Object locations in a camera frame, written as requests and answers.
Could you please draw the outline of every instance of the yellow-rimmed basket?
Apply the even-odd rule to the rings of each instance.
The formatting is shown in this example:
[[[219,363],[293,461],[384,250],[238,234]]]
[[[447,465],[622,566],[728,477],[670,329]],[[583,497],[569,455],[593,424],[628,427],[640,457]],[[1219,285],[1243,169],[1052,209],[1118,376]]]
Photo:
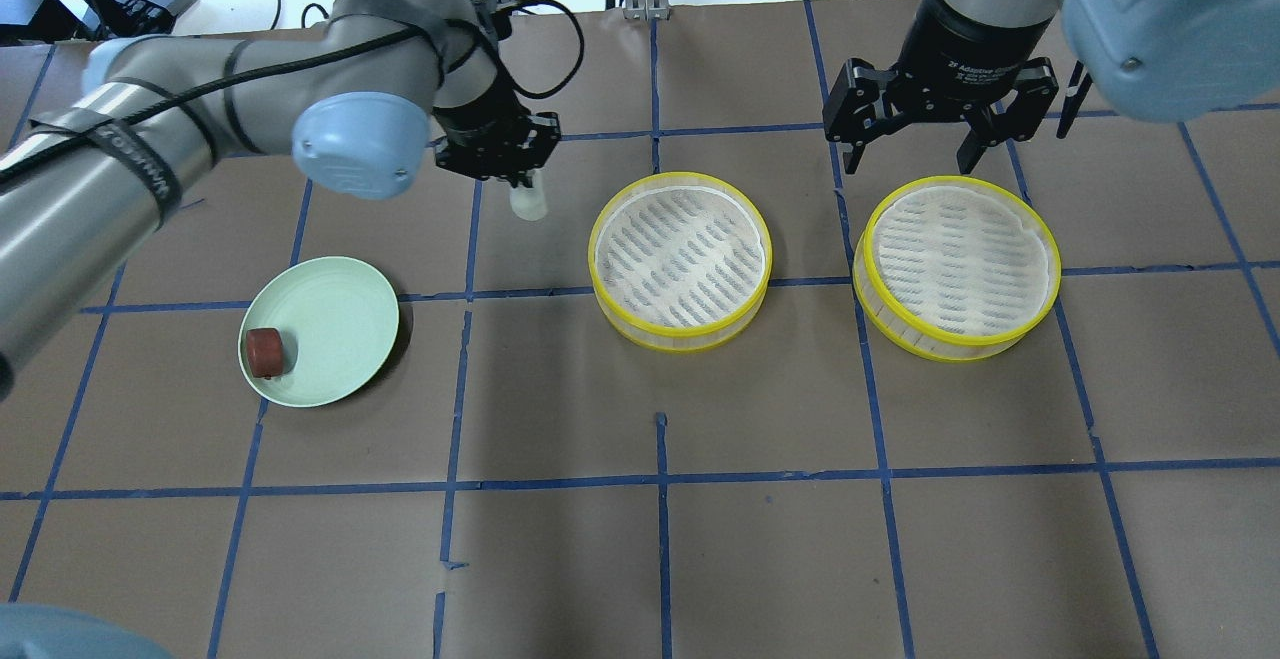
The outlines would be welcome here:
[[[588,243],[604,317],[659,352],[712,349],[764,302],[773,243],[741,191],[695,171],[636,180],[604,205]]]
[[[867,316],[895,344],[969,362],[1009,349],[1043,320],[1062,260],[1015,195],[972,177],[927,177],[876,207],[852,276]]]

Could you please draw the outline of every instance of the light green plate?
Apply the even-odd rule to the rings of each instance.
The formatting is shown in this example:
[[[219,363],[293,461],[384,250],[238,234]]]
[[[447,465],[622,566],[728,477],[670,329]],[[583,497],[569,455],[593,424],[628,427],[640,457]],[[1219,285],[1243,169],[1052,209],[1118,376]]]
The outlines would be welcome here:
[[[349,257],[320,257],[289,267],[262,287],[239,331],[241,372],[259,394],[283,407],[319,407],[370,380],[396,343],[396,290],[375,267]],[[244,334],[275,328],[284,340],[284,375],[256,377]]]

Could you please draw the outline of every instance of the grid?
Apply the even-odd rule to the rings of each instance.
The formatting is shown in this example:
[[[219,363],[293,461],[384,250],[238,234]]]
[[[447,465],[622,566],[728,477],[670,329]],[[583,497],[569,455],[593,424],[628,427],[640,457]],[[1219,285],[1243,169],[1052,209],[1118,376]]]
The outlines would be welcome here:
[[[813,49],[813,58],[817,68],[819,91],[813,95],[813,107],[814,113],[818,113],[820,105],[819,99],[826,99],[827,91],[827,74],[826,67],[823,67],[822,58],[822,44],[818,33],[818,27],[814,22],[814,12],[812,4],[806,0],[804,3],[805,18],[808,22],[808,33]],[[662,154],[660,143],[667,136],[708,136],[708,134],[751,134],[751,132],[778,132],[778,131],[814,131],[820,129],[820,123],[817,122],[801,122],[801,123],[780,123],[780,125],[723,125],[723,127],[696,127],[696,129],[662,129],[659,116],[659,93],[658,93],[658,61],[659,61],[659,29],[658,22],[652,22],[649,24],[649,68],[650,68],[650,90],[652,90],[652,127],[649,131],[621,131],[621,132],[596,132],[595,134],[576,134],[564,136],[566,141],[599,141],[599,139],[630,139],[630,138],[643,138],[648,136],[652,141],[652,161],[653,171],[662,171]],[[27,106],[23,109],[22,120],[18,129],[14,131],[13,141],[10,145],[15,143],[18,139],[22,123],[26,122],[28,113],[31,113],[32,102],[36,93],[40,90],[41,82],[44,81],[45,72],[49,68],[49,63],[52,58],[52,50],[45,58],[45,64],[41,68],[40,75],[37,77],[36,86],[32,88],[31,97],[28,99]],[[1280,104],[1276,102],[1262,102],[1262,104],[1249,104],[1249,106],[1228,109],[1229,111],[1276,111],[1280,109]],[[1115,116],[1111,111],[1084,111],[1080,118],[1087,122],[1092,116]],[[1240,273],[1249,287],[1249,293],[1254,303],[1257,305],[1257,311],[1262,317],[1263,326],[1266,326],[1267,339],[1270,340],[1276,354],[1280,354],[1280,335],[1277,335],[1275,322],[1271,319],[1266,299],[1263,298],[1262,290],[1260,289],[1258,282],[1254,276],[1256,270],[1268,270],[1268,267],[1280,267],[1280,261],[1251,261],[1244,253],[1235,232],[1233,230],[1231,223],[1229,221],[1228,214],[1225,211],[1221,200],[1219,198],[1217,191],[1215,189],[1213,182],[1211,179],[1210,171],[1206,170],[1204,163],[1199,157],[1198,150],[1187,129],[1187,125],[1179,125],[1181,139],[1184,141],[1187,152],[1194,163],[1196,170],[1198,171],[1199,179],[1203,182],[1203,189],[1215,209],[1217,220],[1221,223],[1221,229],[1226,235],[1231,252],[1235,255],[1235,262],[1224,264],[1156,264],[1156,266],[1147,267],[1124,267],[1124,266],[1100,266],[1100,267],[1065,267],[1065,276],[1100,276],[1100,275],[1125,275],[1125,273]],[[1032,197],[1029,195],[1028,184],[1024,177],[1021,163],[1019,159],[1019,152],[1012,141],[1006,143],[1009,156],[1012,163],[1015,177],[1018,180],[1019,189],[1023,198],[1028,203],[1032,203]],[[844,188],[845,177],[840,170],[840,161],[837,157],[836,145],[828,145],[832,182],[835,189],[835,211],[838,214],[840,225],[842,230],[844,250],[846,262],[852,261],[852,246],[850,243],[852,228],[850,226],[849,209],[846,205]],[[20,599],[23,582],[26,578],[27,569],[31,564],[32,553],[37,546],[40,540],[41,528],[45,518],[46,509],[52,502],[58,500],[74,500],[74,499],[148,499],[148,498],[209,498],[209,496],[223,496],[237,499],[234,523],[232,528],[230,541],[227,549],[227,558],[223,569],[219,595],[218,595],[218,608],[214,615],[214,623],[210,628],[210,640],[207,655],[210,658],[218,655],[219,641],[223,618],[227,608],[228,595],[230,591],[237,553],[239,548],[241,532],[244,522],[244,514],[247,504],[252,498],[259,496],[291,496],[291,495],[360,495],[360,494],[398,494],[398,491],[438,491],[443,495],[444,511],[443,522],[440,532],[440,554],[439,560],[442,564],[452,571],[456,568],[465,567],[456,562],[452,555],[452,537],[453,537],[453,517],[454,517],[454,503],[458,496],[458,491],[539,491],[539,490],[570,490],[570,489],[582,489],[582,488],[613,488],[613,486],[654,486],[657,490],[658,500],[658,546],[659,546],[659,586],[660,586],[660,646],[664,658],[671,658],[676,655],[676,650],[672,640],[672,577],[671,577],[671,528],[668,517],[668,490],[677,485],[696,485],[696,482],[846,482],[846,481],[868,481],[878,482],[881,488],[883,514],[887,530],[887,548],[888,559],[892,569],[892,581],[896,595],[897,604],[897,619],[900,623],[901,641],[906,656],[915,656],[915,644],[914,635],[911,630],[911,617],[910,617],[910,587],[906,585],[904,578],[904,558],[900,549],[900,536],[897,528],[897,520],[895,512],[893,502],[893,481],[902,479],[942,479],[942,477],[984,477],[984,476],[1037,476],[1037,475],[1096,475],[1101,481],[1103,496],[1106,499],[1107,512],[1111,518],[1111,528],[1115,535],[1115,541],[1120,553],[1121,563],[1124,567],[1125,581],[1133,600],[1133,610],[1137,615],[1137,621],[1142,632],[1142,639],[1146,646],[1148,656],[1158,655],[1157,636],[1155,635],[1151,621],[1147,614],[1147,605],[1143,599],[1143,591],[1139,582],[1138,573],[1134,568],[1134,560],[1129,552],[1129,541],[1125,534],[1125,523],[1121,517],[1119,503],[1116,500],[1115,489],[1112,486],[1112,476],[1117,473],[1128,472],[1167,472],[1167,471],[1185,471],[1185,470],[1252,470],[1252,468],[1275,468],[1280,467],[1280,457],[1236,457],[1236,458],[1216,458],[1216,459],[1125,459],[1124,462],[1112,462],[1107,459],[1103,450],[1102,440],[1094,434],[1094,418],[1093,409],[1089,401],[1089,393],[1085,386],[1083,371],[1080,369],[1080,360],[1075,351],[1075,344],[1071,335],[1071,325],[1069,322],[1068,314],[1064,308],[1061,299],[1055,305],[1055,320],[1061,331],[1061,337],[1065,345],[1065,352],[1068,354],[1068,362],[1071,371],[1071,377],[1075,385],[1075,392],[1079,398],[1080,409],[1084,416],[1085,426],[1084,430],[1088,435],[1089,444],[1093,450],[1093,461],[1091,463],[1056,463],[1056,464],[1007,464],[1007,466],[950,466],[950,467],[893,467],[890,463],[888,453],[886,449],[884,429],[881,418],[879,398],[877,394],[877,375],[876,363],[872,353],[872,345],[868,337],[868,328],[863,308],[852,298],[850,292],[850,299],[854,302],[854,312],[856,317],[856,328],[859,337],[859,349],[861,354],[861,363],[864,367],[864,381],[867,386],[867,394],[870,409],[872,421],[872,434],[874,439],[874,453],[876,453],[876,467],[874,468],[858,468],[858,470],[835,470],[835,471],[822,471],[822,472],[804,472],[804,471],[777,471],[777,472],[709,472],[709,473],[673,473],[668,471],[668,457],[667,457],[667,426],[668,418],[664,413],[658,413],[654,418],[654,453],[657,459],[657,472],[654,473],[635,473],[635,475],[618,475],[618,476],[593,476],[593,477],[571,477],[571,479],[549,479],[549,480],[507,480],[507,481],[463,481],[458,479],[458,462],[460,462],[460,445],[462,440],[462,426],[465,421],[465,397],[466,397],[466,384],[467,384],[467,362],[468,362],[468,345],[471,342],[472,330],[472,305],[476,302],[490,302],[490,299],[517,299],[517,298],[530,298],[530,296],[585,296],[591,294],[591,287],[535,287],[535,289],[515,289],[515,290],[477,290],[475,287],[475,267],[476,267],[476,250],[480,234],[480,207],[481,198],[484,193],[484,184],[475,184],[471,202],[470,214],[470,235],[467,243],[467,261],[466,261],[466,283],[462,290],[444,290],[444,293],[435,294],[402,294],[399,296],[401,302],[408,303],[425,303],[425,302],[444,302],[444,299],[453,299],[453,302],[465,302],[467,305],[463,312],[462,326],[460,330],[458,340],[458,362],[457,362],[457,379],[456,379],[456,394],[453,404],[453,425],[449,444],[449,459],[448,459],[448,475],[444,481],[424,481],[424,482],[334,482],[333,485],[274,485],[274,486],[261,486],[253,485],[253,472],[257,463],[257,454],[260,448],[260,441],[262,436],[264,417],[270,412],[270,404],[268,401],[260,401],[256,422],[253,425],[252,440],[250,443],[250,450],[244,459],[243,477],[238,486],[205,486],[205,488],[168,488],[168,489],[95,489],[95,490],[59,490],[56,488],[60,468],[63,466],[63,459],[67,454],[67,448],[72,434],[76,427],[77,416],[81,409],[82,401],[84,398],[86,388],[90,383],[95,369],[95,360],[97,358],[99,349],[101,348],[102,337],[106,328],[115,314],[146,314],[146,312],[183,312],[183,311],[220,311],[220,308],[228,308],[228,311],[236,311],[237,308],[247,308],[250,302],[247,299],[233,299],[233,302],[204,302],[204,303],[169,303],[169,305],[119,305],[116,303],[116,293],[123,280],[125,266],[119,267],[115,273],[114,282],[111,284],[111,290],[105,305],[96,305],[96,307],[83,308],[83,314],[91,314],[91,316],[99,317],[97,331],[93,337],[88,357],[84,362],[83,372],[77,386],[76,398],[73,401],[69,416],[61,439],[58,445],[56,454],[54,457],[52,467],[50,468],[47,481],[40,491],[0,491],[0,502],[36,502],[38,503],[38,509],[36,511],[36,517],[31,527],[31,532],[26,544],[26,549],[22,557],[22,563],[17,576],[14,577],[12,590],[9,592],[9,600],[17,601]],[[293,235],[292,253],[289,258],[289,266],[298,262],[302,239],[306,233],[307,226],[307,214],[311,205],[312,184],[310,180],[306,182],[301,209],[297,216],[297,228]],[[844,276],[792,276],[792,279],[776,279],[769,282],[773,289],[790,289],[790,287],[823,287],[823,285],[850,285],[851,282],[847,275]],[[444,633],[444,618],[448,612],[448,595],[447,592],[439,592],[435,595],[434,603],[434,617],[433,617],[433,639],[434,649],[433,655],[439,656],[440,647],[443,645]]]

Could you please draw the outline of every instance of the blue joint cap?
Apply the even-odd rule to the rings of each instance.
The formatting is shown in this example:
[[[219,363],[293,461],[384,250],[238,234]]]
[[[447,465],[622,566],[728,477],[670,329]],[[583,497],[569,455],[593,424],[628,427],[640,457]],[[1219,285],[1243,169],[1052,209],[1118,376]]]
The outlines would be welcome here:
[[[1062,31],[1116,111],[1143,122],[1280,84],[1280,0],[1064,0]]]
[[[102,41],[88,54],[88,63],[81,74],[81,93],[91,93],[101,84],[106,84],[106,75],[111,70],[111,63],[119,58],[125,49],[132,47],[143,38],[152,38],[160,35],[124,36],[124,38],[111,38]]]
[[[0,604],[0,656],[173,659],[155,641],[115,624],[38,604]]]
[[[413,184],[429,124],[396,93],[352,91],[311,104],[293,123],[293,163],[316,184],[362,200],[389,200]]]

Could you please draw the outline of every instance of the brown object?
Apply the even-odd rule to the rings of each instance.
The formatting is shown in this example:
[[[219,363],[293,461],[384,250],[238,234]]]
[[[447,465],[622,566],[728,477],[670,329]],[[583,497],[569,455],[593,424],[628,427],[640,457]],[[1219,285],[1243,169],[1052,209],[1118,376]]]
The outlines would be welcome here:
[[[251,328],[244,334],[248,371],[256,377],[275,377],[284,372],[284,342],[274,328]]]

